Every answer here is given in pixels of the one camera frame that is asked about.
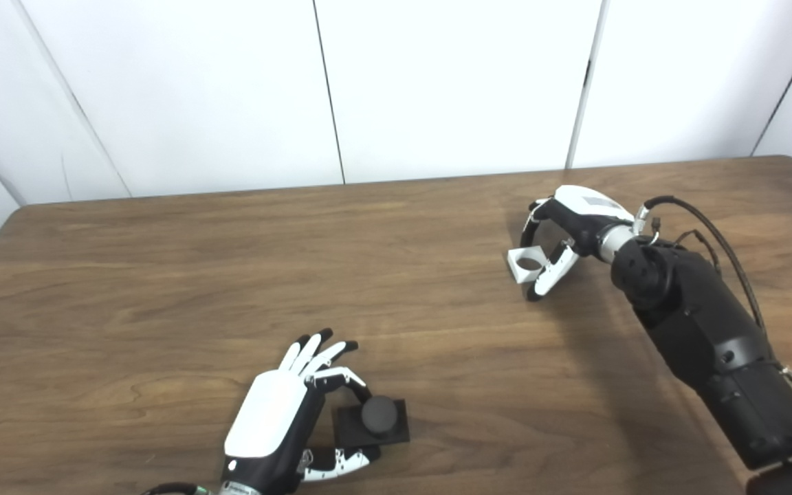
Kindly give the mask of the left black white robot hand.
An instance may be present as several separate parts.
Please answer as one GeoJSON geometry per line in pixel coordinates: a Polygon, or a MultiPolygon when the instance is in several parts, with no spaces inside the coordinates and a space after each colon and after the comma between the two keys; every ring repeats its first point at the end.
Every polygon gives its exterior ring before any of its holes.
{"type": "Polygon", "coordinates": [[[224,441],[223,494],[292,494],[301,483],[330,481],[364,469],[381,457],[378,447],[333,448],[315,453],[309,445],[328,393],[343,386],[365,402],[366,382],[336,366],[352,340],[328,344],[333,330],[302,335],[279,366],[258,374],[224,441]]]}

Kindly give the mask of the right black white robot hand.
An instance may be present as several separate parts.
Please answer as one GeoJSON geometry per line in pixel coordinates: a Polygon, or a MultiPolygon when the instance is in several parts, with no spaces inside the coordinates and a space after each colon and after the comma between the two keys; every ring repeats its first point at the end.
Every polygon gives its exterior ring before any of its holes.
{"type": "Polygon", "coordinates": [[[539,301],[549,294],[579,260],[594,256],[612,263],[616,253],[637,235],[635,216],[607,195],[595,189],[563,185],[550,197],[529,206],[519,247],[530,248],[541,223],[552,221],[568,238],[561,241],[541,262],[541,272],[526,291],[526,298],[539,301]]]}

